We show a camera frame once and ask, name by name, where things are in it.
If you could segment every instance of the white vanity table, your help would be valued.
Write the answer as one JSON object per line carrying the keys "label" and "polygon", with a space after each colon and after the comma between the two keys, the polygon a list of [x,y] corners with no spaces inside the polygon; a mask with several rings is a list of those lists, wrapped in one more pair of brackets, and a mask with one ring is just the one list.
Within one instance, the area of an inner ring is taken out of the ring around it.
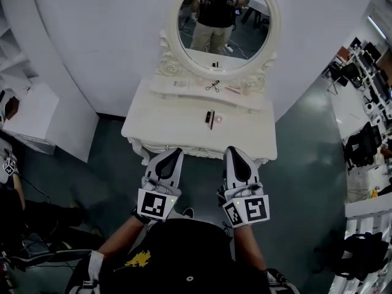
{"label": "white vanity table", "polygon": [[[250,60],[186,49],[178,32],[183,1],[173,6],[168,28],[161,33],[164,53],[157,75],[140,82],[122,135],[143,165],[149,162],[146,149],[162,153],[177,147],[188,155],[223,159],[226,148],[235,146],[257,165],[275,160],[273,106],[264,85],[265,72],[276,58],[281,23],[276,1],[265,0],[271,14],[269,34]],[[216,80],[219,83],[207,90]],[[212,130],[205,121],[211,110],[221,119]]]}

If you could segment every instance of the yellow logo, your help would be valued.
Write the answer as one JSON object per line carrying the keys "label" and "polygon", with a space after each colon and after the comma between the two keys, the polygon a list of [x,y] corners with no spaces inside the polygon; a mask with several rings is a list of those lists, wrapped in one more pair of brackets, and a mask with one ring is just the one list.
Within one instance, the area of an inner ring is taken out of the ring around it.
{"label": "yellow logo", "polygon": [[132,260],[129,260],[128,262],[125,263],[125,267],[121,267],[118,269],[115,269],[114,271],[127,268],[127,267],[142,267],[144,268],[148,263],[149,259],[151,258],[151,254],[149,251],[142,251],[139,254],[137,254]]}

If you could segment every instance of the khaki pants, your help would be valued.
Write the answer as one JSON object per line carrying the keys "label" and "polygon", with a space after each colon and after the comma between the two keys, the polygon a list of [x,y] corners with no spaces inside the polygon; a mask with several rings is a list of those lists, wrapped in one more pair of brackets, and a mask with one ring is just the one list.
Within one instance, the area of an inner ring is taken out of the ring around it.
{"label": "khaki pants", "polygon": [[224,54],[224,47],[231,34],[232,27],[209,27],[197,22],[190,48],[193,50],[207,52],[206,44],[210,43],[209,52],[215,53],[216,55],[222,55]]}

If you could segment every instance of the oval mirror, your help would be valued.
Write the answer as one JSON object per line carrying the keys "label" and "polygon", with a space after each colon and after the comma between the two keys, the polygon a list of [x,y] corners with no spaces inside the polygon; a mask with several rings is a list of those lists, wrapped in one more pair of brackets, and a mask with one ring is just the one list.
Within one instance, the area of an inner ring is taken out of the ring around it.
{"label": "oval mirror", "polygon": [[265,0],[184,0],[178,35],[193,62],[234,70],[253,60],[270,33]]}

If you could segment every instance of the mirror frame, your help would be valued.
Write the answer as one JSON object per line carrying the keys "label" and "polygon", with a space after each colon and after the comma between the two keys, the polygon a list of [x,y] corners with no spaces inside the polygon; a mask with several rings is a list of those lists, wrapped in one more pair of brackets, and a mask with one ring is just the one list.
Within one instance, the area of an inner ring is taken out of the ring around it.
{"label": "mirror frame", "polygon": [[168,19],[167,35],[161,33],[161,45],[165,49],[159,69],[166,76],[184,76],[193,72],[199,77],[210,80],[245,80],[249,87],[262,87],[266,68],[276,59],[276,47],[281,30],[281,15],[276,0],[265,0],[270,12],[270,24],[267,40],[258,53],[247,64],[233,70],[209,69],[193,61],[183,48],[178,33],[178,12],[184,0],[175,0]]}

